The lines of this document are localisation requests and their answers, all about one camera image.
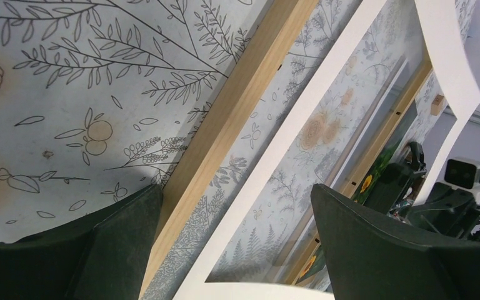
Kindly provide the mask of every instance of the wooden block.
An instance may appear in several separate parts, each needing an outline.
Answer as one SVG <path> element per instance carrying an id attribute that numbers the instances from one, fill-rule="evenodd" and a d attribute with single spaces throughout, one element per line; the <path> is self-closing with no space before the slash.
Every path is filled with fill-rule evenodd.
<path id="1" fill-rule="evenodd" d="M 318 0 L 275 0 L 164 188 L 141 297 Z"/>
<path id="2" fill-rule="evenodd" d="M 437 95 L 433 102 L 431 103 L 431 110 L 430 113 L 432 116 L 438 116 L 441 114 L 444 108 L 444 96 Z"/>

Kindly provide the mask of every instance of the small wooden block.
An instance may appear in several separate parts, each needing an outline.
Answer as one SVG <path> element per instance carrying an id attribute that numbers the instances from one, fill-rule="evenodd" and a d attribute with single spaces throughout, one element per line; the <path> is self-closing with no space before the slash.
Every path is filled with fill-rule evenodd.
<path id="1" fill-rule="evenodd" d="M 444 96 L 443 95 L 437 95 L 435 99 L 433 99 L 433 102 L 431 103 L 431 115 L 432 116 L 438 116 L 441 114 L 444 108 Z"/>

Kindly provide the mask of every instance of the glass panel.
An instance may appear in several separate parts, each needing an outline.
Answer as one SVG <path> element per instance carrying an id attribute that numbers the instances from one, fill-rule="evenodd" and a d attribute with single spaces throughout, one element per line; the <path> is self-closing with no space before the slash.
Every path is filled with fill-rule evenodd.
<path id="1" fill-rule="evenodd" d="M 288 65 L 293 74 L 302 74 L 319 66 L 323 51 L 348 20 L 343 22 L 335 3 L 341 1 L 319 2 L 283 68 Z M 345 13 L 353 13 L 355 7 L 347 7 Z M 324 267 L 322 256 L 310 256 L 316 249 L 310 190 L 316 183 L 338 184 L 353 169 L 392 113 L 422 61 L 423 49 L 414 2 L 388 1 L 288 149 L 208 281 L 291 284 L 299 273 L 311 273 L 304 286 L 326 288 L 325 273 L 310 271 Z M 301 81 L 292 79 L 284 93 L 301 92 L 311 74 Z"/>

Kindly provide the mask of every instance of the transparent panel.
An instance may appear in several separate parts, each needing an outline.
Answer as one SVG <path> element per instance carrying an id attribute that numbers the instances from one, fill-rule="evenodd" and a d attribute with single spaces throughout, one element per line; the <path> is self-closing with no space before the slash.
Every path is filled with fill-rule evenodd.
<path id="1" fill-rule="evenodd" d="M 334 9 L 336 3 L 340 1 L 320 1 L 297 38 L 282 68 L 309 75 L 290 80 L 289 88 L 281 93 L 300 93 L 304 89 L 326 55 L 324 49 L 331 47 L 348 22 L 349 18 L 338 17 L 341 10 Z M 353 13 L 356 7 L 347 7 L 346 14 Z M 383 121 L 395 113 L 393 107 L 423 61 L 423 52 L 414 2 L 388 1 L 320 99 L 208 281 L 296 283 L 322 290 L 328 287 L 326 266 L 316 240 L 311 188 L 316 183 L 333 187 L 344 184 Z M 439 88 L 431 80 L 424 89 L 426 92 L 419 93 L 417 102 L 429 99 Z M 388 161 L 403 156 L 405 148 L 398 146 L 417 134 L 409 133 L 420 118 L 416 106 L 407 109 L 404 128 L 399 130 L 401 137 Z"/>

